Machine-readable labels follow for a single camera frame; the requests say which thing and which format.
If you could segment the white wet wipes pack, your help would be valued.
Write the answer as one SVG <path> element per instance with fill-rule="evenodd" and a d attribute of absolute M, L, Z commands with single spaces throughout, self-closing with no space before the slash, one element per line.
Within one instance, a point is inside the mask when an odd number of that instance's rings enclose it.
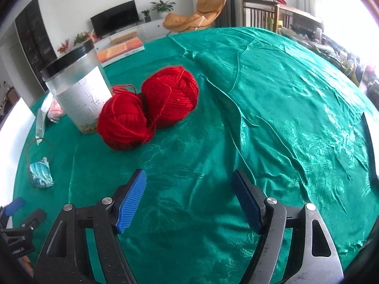
<path fill-rule="evenodd" d="M 37 145 L 39 145 L 42 142 L 42 139 L 44 138 L 45 128 L 46 128 L 46 117 L 53 100 L 54 100 L 54 96 L 52 93 L 49 92 L 37 112 L 36 125 L 35 125 L 35 139 L 36 139 Z"/>

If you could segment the red yarn ball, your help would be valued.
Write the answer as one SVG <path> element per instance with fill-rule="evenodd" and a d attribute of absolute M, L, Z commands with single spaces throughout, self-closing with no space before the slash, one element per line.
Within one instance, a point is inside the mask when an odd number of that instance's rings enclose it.
<path fill-rule="evenodd" d="M 141 96 L 149 125 L 167 128 L 185 119 L 196 108 L 199 86 L 183 66 L 170 66 L 143 82 Z"/>
<path fill-rule="evenodd" d="M 133 85 L 116 85 L 100 112 L 97 132 L 112 149 L 126 150 L 147 143 L 155 128 L 148 125 L 141 96 Z"/>

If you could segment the pink cloth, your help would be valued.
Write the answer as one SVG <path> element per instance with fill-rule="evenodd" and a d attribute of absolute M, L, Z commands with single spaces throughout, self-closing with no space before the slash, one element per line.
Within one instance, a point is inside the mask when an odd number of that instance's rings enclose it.
<path fill-rule="evenodd" d="M 65 116 L 66 112 L 63 107 L 58 103 L 58 101 L 53 98 L 51 105 L 48 109 L 47 118 L 54 123 L 59 122 L 59 120 Z"/>

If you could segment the teal patterned pouch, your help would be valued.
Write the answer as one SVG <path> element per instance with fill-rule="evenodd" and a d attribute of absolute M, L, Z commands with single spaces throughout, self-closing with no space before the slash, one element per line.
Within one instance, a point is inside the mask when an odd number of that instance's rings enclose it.
<path fill-rule="evenodd" d="M 29 165 L 30 184 L 33 188 L 50 188 L 54 186 L 50 163 L 46 157 Z"/>

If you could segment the white storage box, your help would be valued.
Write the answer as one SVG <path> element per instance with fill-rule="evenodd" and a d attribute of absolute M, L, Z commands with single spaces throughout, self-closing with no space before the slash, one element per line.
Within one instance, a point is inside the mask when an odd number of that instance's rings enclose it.
<path fill-rule="evenodd" d="M 23 99 L 19 99 L 1 125 L 0 136 L 0 204 L 13 201 L 15 177 L 23 147 L 35 121 L 35 115 Z"/>

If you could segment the clear jar black lid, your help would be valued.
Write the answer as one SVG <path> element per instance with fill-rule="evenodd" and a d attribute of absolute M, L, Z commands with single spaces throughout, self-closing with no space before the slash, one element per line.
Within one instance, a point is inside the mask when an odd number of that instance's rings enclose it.
<path fill-rule="evenodd" d="M 92 40 L 76 45 L 46 65 L 41 77 L 83 134 L 97 132 L 99 115 L 112 92 Z"/>

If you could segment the green satin tablecloth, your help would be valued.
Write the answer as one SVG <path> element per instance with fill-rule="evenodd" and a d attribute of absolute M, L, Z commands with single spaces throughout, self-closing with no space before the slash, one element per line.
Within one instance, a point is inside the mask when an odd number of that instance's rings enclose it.
<path fill-rule="evenodd" d="M 371 101 L 313 52 L 252 28 L 164 37 L 105 72 L 111 85 L 139 89 L 171 65 L 195 77 L 197 107 L 144 145 L 111 149 L 67 117 L 50 124 L 39 145 L 29 133 L 14 188 L 25 204 L 14 224 L 37 208 L 46 212 L 35 249 L 66 203 L 95 204 L 141 168 L 146 189 L 119 237 L 137 281 L 238 283 L 259 239 L 231 188 L 231 174 L 242 169 L 283 204 L 315 204 L 348 266 L 378 216 L 361 118 L 364 112 L 378 118 Z M 33 188 L 29 165 L 43 157 L 54 186 Z"/>

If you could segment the red flower plant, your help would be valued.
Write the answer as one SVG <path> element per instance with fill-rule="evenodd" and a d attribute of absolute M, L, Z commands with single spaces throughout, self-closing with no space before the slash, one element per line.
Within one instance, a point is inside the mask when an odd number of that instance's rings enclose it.
<path fill-rule="evenodd" d="M 60 54 L 64 54 L 68 52 L 68 50 L 69 50 L 69 39 L 65 39 L 65 41 L 63 41 L 60 44 L 60 47 L 57 49 L 57 52 Z"/>

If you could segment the orange book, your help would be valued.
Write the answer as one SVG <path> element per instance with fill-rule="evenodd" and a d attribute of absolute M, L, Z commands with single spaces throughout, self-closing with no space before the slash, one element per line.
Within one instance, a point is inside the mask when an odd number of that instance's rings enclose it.
<path fill-rule="evenodd" d="M 98 59 L 103 67 L 115 63 L 132 54 L 144 51 L 144 45 L 137 37 L 127 40 L 121 44 L 114 45 L 97 53 Z"/>

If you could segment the dark tall bookshelf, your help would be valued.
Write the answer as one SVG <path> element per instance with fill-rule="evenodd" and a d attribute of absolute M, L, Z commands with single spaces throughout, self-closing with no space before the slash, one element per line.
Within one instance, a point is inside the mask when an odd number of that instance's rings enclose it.
<path fill-rule="evenodd" d="M 31 0 L 15 19 L 15 28 L 26 59 L 40 86 L 48 88 L 41 70 L 57 58 L 41 15 L 38 0 Z"/>

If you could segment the white TV cabinet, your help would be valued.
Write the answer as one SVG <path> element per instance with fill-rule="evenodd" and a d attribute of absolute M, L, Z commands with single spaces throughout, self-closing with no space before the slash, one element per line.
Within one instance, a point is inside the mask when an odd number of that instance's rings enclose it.
<path fill-rule="evenodd" d="M 95 43 L 95 50 L 100 52 L 135 37 L 142 41 L 142 43 L 163 38 L 169 33 L 169 30 L 164 28 L 162 23 L 162 19 L 141 23 L 108 37 L 104 37 Z"/>

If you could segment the black television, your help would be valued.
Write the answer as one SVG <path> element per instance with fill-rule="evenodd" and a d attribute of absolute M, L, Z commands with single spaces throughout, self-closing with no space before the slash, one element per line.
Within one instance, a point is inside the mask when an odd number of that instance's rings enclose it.
<path fill-rule="evenodd" d="M 135 0 L 119 4 L 90 18 L 95 34 L 104 37 L 139 22 Z"/>

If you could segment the green potted plant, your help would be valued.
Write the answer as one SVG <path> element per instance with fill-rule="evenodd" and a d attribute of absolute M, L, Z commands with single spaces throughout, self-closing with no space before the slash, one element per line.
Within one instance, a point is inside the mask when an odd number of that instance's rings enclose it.
<path fill-rule="evenodd" d="M 173 1 L 162 1 L 151 2 L 152 11 L 157 12 L 160 18 L 164 19 L 170 12 L 173 11 L 176 2 Z"/>

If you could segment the wooden railing chair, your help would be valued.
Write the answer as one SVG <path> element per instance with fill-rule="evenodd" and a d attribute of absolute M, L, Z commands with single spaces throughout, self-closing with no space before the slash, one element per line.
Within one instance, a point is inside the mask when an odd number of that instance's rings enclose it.
<path fill-rule="evenodd" d="M 242 0 L 243 26 L 279 33 L 281 28 L 316 32 L 324 25 L 314 15 L 286 4 L 269 0 Z"/>

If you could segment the orange lounge chair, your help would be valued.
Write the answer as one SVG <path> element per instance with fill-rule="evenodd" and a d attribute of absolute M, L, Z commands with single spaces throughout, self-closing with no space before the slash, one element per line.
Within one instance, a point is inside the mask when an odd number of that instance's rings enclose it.
<path fill-rule="evenodd" d="M 198 0 L 196 12 L 190 16 L 169 13 L 162 25 L 172 33 L 205 30 L 221 14 L 227 0 Z"/>

